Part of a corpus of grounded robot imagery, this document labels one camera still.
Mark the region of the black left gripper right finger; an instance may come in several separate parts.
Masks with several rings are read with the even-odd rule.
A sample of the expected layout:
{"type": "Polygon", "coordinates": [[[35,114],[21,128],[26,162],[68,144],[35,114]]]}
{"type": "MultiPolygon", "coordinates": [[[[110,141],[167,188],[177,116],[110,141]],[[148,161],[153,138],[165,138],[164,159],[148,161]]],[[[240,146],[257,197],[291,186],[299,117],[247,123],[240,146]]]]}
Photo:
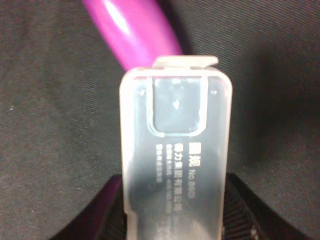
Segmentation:
{"type": "Polygon", "coordinates": [[[226,176],[224,240],[284,240],[281,223],[233,173],[226,176]]]}

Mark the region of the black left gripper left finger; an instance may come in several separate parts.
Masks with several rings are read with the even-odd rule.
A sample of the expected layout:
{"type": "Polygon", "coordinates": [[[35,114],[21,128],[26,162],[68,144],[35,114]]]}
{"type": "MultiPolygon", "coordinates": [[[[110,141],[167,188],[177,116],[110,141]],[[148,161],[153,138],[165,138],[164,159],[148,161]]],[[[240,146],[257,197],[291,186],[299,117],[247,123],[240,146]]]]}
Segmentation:
{"type": "Polygon", "coordinates": [[[87,206],[84,220],[85,240],[125,240],[127,237],[124,213],[123,183],[114,175],[87,206]]]}

